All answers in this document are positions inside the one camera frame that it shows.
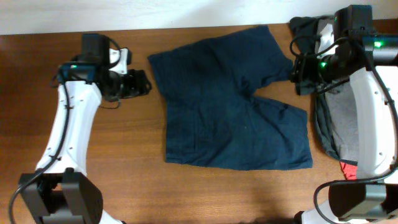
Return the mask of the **navy blue shorts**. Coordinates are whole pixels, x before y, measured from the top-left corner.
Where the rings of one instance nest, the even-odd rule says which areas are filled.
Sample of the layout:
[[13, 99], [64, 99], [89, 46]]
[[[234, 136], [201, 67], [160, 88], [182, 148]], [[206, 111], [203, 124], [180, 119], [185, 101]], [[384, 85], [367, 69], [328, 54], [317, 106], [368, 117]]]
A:
[[313, 165], [307, 112], [261, 98], [286, 81], [292, 62], [267, 26], [150, 55], [167, 109], [168, 163], [234, 170], [295, 170]]

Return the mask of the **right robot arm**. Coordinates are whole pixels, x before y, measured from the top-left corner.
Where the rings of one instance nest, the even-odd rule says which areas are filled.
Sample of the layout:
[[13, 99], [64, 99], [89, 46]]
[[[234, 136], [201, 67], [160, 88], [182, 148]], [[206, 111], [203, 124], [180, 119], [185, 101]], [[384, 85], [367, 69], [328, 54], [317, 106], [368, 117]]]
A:
[[397, 34], [376, 30], [370, 5], [294, 17], [299, 95], [314, 93], [325, 152], [356, 164], [353, 180], [323, 184], [328, 198], [295, 223], [377, 223], [397, 218]]

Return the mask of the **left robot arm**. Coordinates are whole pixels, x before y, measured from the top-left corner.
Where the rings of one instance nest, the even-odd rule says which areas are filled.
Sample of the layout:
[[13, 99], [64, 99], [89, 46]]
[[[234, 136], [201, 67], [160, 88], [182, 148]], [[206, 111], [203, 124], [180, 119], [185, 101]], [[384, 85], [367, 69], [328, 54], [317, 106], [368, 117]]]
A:
[[8, 204], [21, 196], [35, 223], [117, 224], [103, 195], [87, 177], [86, 157], [93, 121], [102, 101], [145, 96], [152, 85], [145, 71], [128, 69], [132, 53], [103, 34], [83, 34], [81, 53], [61, 64], [53, 77], [58, 105], [47, 147], [35, 171], [20, 176]]

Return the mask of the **grey garment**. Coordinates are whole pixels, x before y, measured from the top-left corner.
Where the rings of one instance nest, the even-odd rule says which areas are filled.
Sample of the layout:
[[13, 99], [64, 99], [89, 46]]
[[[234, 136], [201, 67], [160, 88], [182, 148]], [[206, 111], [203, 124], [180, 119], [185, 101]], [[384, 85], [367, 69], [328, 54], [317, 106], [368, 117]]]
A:
[[356, 165], [359, 157], [358, 121], [355, 98], [346, 78], [323, 93], [330, 110], [331, 130], [340, 162]]

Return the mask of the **red cloth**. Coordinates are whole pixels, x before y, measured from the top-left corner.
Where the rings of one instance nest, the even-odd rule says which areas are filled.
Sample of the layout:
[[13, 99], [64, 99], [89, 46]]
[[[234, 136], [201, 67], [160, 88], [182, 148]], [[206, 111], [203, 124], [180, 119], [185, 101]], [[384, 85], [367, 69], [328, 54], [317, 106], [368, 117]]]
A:
[[358, 170], [357, 166], [347, 164], [345, 162], [340, 162], [340, 167], [341, 167], [341, 171], [346, 180], [356, 180], [357, 179], [357, 175], [356, 175], [357, 170]]

